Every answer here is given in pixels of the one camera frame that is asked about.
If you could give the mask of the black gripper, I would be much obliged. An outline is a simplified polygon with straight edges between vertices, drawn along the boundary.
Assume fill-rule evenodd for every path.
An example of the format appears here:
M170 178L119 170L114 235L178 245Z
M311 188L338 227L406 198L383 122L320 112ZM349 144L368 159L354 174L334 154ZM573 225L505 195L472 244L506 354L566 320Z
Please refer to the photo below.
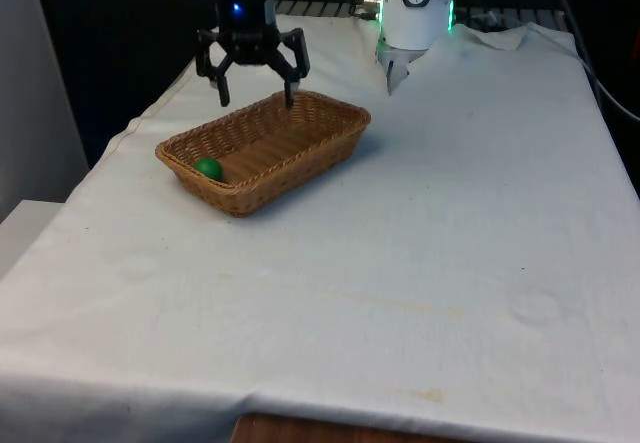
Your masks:
M220 104L230 104L226 72L235 62L239 65L266 65L284 82L285 105L291 109L302 79L310 71L310 62L301 28L281 33L276 25L274 0L215 0L218 33L198 30L195 53L196 73L209 79L218 91ZM218 65L211 61L210 49L217 43L224 50ZM283 45L293 52L291 66L280 52Z

